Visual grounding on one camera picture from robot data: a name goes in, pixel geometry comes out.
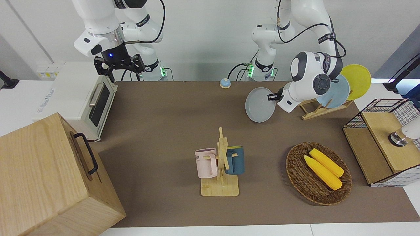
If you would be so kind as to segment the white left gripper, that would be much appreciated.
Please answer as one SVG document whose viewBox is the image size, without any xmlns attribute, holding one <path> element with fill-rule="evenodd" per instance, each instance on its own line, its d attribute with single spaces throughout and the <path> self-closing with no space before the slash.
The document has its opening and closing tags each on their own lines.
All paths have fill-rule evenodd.
<svg viewBox="0 0 420 236">
<path fill-rule="evenodd" d="M 292 112 L 303 100 L 296 97 L 295 82 L 288 82 L 277 94 L 268 94 L 267 100 L 277 101 L 277 105 L 285 112 Z"/>
</svg>

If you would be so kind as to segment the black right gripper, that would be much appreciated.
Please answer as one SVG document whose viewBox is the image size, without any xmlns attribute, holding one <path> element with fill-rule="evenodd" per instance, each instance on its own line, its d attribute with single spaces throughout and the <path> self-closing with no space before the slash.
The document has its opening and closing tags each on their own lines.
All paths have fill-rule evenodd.
<svg viewBox="0 0 420 236">
<path fill-rule="evenodd" d="M 135 54 L 130 57 L 125 43 L 101 52 L 101 56 L 102 58 L 99 56 L 94 58 L 94 66 L 98 75 L 108 77 L 111 83 L 115 82 L 113 70 L 126 69 L 136 74 L 145 72 L 145 64 L 141 55 Z"/>
</svg>

